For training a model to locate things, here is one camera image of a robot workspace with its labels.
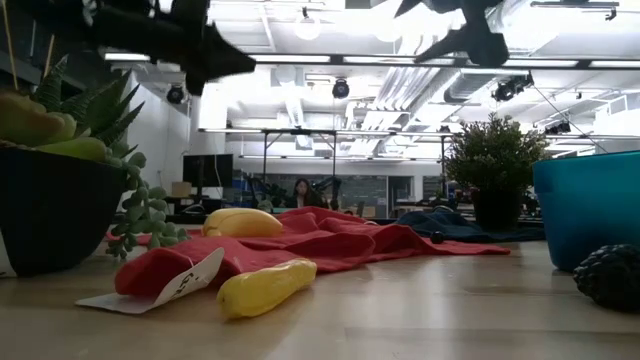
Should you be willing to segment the navy blue cloth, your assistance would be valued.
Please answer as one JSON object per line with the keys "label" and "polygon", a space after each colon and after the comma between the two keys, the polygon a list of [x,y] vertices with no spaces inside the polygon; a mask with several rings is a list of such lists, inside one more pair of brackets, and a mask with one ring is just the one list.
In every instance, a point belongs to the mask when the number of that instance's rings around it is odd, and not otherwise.
{"label": "navy blue cloth", "polygon": [[409,226],[423,237],[440,233],[445,240],[463,243],[490,244],[546,239],[545,231],[541,227],[522,227],[507,231],[483,230],[461,214],[445,210],[408,212],[399,217],[396,224]]}

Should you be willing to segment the red cloth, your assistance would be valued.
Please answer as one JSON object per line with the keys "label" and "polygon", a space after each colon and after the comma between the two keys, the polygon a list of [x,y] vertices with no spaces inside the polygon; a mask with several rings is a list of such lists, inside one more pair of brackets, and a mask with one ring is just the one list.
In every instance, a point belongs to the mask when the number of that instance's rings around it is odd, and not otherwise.
{"label": "red cloth", "polygon": [[127,261],[115,276],[121,295],[159,295],[166,284],[222,248],[224,257],[212,281],[221,285],[246,272],[306,258],[320,273],[346,271],[362,264],[421,255],[508,255],[508,248],[446,241],[434,244],[404,225],[373,225],[363,219],[317,207],[277,217],[283,232],[272,237],[229,237],[193,234],[189,240],[155,248]]}

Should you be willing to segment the overhead light bar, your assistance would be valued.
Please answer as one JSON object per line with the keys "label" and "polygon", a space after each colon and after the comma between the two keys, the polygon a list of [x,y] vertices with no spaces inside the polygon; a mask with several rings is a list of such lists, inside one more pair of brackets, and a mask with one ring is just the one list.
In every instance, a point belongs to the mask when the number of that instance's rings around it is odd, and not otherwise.
{"label": "overhead light bar", "polygon": [[477,65],[464,57],[445,56],[415,63],[410,56],[385,55],[340,55],[340,54],[249,54],[257,64],[297,64],[332,66],[373,66],[373,67],[436,67],[436,68],[483,68],[483,69],[531,69],[531,70],[593,70],[632,71],[640,70],[640,60],[608,59],[551,59],[551,58],[511,58],[502,65]]}

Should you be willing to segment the yellow toy squash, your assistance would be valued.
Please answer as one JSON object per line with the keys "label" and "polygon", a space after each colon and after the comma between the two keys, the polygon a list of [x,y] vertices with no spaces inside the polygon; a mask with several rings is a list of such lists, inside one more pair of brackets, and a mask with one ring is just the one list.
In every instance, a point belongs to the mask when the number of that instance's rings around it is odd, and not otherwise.
{"label": "yellow toy squash", "polygon": [[315,262],[293,259],[229,278],[219,288],[216,300],[227,318],[260,316],[310,286],[316,273]]}

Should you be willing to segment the black overhead bar fixture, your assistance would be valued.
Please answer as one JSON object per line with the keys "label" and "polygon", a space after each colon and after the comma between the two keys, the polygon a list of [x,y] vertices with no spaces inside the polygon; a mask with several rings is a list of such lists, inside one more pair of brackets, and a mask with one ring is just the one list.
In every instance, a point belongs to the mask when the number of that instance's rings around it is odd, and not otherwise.
{"label": "black overhead bar fixture", "polygon": [[533,0],[530,2],[530,6],[549,9],[604,9],[609,11],[605,20],[611,21],[617,17],[617,8],[620,3],[600,0]]}

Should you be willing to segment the yellow toy banana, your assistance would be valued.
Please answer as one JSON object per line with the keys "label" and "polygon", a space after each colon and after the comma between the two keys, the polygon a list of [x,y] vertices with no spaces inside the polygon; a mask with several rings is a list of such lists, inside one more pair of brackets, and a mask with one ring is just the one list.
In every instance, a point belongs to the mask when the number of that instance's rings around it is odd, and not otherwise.
{"label": "yellow toy banana", "polygon": [[283,225],[272,215],[251,208],[225,208],[211,213],[202,227],[203,236],[272,237]]}

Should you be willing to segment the white globe ceiling lamp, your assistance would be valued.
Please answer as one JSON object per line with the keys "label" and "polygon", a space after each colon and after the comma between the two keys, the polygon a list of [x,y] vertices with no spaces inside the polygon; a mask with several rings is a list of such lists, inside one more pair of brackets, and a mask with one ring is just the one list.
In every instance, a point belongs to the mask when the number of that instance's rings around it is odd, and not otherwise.
{"label": "white globe ceiling lamp", "polygon": [[295,20],[294,33],[302,40],[312,41],[321,33],[321,22],[317,17],[310,15],[307,7],[302,7]]}

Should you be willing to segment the black background workstation frame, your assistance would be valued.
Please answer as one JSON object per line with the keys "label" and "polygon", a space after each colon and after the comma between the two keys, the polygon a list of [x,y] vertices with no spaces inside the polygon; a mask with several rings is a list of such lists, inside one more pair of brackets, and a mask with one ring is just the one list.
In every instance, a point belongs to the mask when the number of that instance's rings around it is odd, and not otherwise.
{"label": "black background workstation frame", "polygon": [[206,133],[224,133],[224,134],[258,134],[263,136],[263,153],[262,153],[262,178],[266,178],[267,173],[267,150],[268,148],[278,141],[283,134],[292,136],[319,136],[323,139],[333,151],[333,155],[330,157],[320,157],[320,160],[332,161],[332,176],[336,176],[336,145],[339,136],[360,136],[365,138],[386,138],[392,136],[406,136],[406,137],[428,137],[433,138],[435,143],[440,144],[441,157],[436,160],[441,164],[441,190],[444,194],[447,193],[447,179],[445,174],[445,139],[451,137],[452,133],[448,132],[397,132],[397,131],[351,131],[351,130],[323,130],[323,129],[304,129],[304,128],[281,128],[281,129],[268,129],[268,128],[199,128],[199,132]]}

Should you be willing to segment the bushy green potted plant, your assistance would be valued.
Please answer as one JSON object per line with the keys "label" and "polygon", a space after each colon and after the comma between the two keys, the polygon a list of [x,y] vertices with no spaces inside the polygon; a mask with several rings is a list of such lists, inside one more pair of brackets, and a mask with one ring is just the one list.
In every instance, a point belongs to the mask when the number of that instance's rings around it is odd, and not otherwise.
{"label": "bushy green potted plant", "polygon": [[533,165],[546,160],[544,134],[523,132],[510,117],[492,112],[483,122],[463,122],[451,137],[447,177],[471,194],[475,218],[486,231],[517,226],[522,198],[533,186]]}

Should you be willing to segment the person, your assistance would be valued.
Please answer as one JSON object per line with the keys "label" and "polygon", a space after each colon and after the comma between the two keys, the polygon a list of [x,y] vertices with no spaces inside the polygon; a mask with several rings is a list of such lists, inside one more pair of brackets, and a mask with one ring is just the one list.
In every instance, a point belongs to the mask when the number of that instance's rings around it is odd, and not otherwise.
{"label": "person", "polygon": [[299,178],[294,184],[292,205],[295,208],[314,206],[316,204],[315,193],[305,178]]}

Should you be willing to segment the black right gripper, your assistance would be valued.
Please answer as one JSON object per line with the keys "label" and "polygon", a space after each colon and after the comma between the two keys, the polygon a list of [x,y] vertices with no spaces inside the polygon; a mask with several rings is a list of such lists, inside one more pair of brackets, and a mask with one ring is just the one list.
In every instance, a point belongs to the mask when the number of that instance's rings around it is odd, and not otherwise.
{"label": "black right gripper", "polygon": [[502,33],[493,33],[488,25],[486,10],[495,8],[504,0],[401,0],[394,15],[398,18],[423,4],[431,11],[445,14],[461,10],[466,23],[450,30],[414,58],[415,63],[464,52],[473,64],[483,67],[499,67],[509,59],[509,50]]}

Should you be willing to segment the dark pine cone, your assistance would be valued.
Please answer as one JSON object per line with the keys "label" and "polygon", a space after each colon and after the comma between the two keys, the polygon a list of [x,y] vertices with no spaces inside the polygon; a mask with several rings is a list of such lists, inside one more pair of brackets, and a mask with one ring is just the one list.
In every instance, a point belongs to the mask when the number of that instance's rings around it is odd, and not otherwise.
{"label": "dark pine cone", "polygon": [[620,312],[640,312],[640,247],[606,245],[573,271],[577,289],[597,305]]}

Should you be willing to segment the large black ceiling spotlight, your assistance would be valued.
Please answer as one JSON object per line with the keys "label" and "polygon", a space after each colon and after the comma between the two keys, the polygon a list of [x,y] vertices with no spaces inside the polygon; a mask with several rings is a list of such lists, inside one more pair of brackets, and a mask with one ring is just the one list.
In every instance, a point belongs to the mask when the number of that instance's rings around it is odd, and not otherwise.
{"label": "large black ceiling spotlight", "polygon": [[491,97],[497,102],[510,101],[514,96],[522,93],[526,88],[533,85],[534,79],[531,73],[512,76],[506,81],[499,82],[497,88],[492,92]]}

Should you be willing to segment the succulent plant in black pot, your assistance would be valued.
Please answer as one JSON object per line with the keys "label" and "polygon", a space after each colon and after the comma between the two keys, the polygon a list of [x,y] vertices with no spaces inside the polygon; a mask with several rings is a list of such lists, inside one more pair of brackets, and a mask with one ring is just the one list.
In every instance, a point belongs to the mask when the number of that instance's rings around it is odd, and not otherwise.
{"label": "succulent plant in black pot", "polygon": [[0,278],[73,268],[103,240],[124,259],[141,237],[151,248],[189,237],[123,139],[140,112],[129,74],[63,99],[66,67],[60,59],[32,94],[0,91]]}

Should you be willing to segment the teal plastic tupperware container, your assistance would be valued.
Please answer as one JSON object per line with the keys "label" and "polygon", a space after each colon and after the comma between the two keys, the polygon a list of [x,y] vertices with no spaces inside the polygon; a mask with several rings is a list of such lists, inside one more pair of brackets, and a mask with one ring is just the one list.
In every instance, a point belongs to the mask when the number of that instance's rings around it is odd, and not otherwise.
{"label": "teal plastic tupperware container", "polygon": [[640,247],[640,150],[538,161],[533,175],[557,269],[605,245]]}

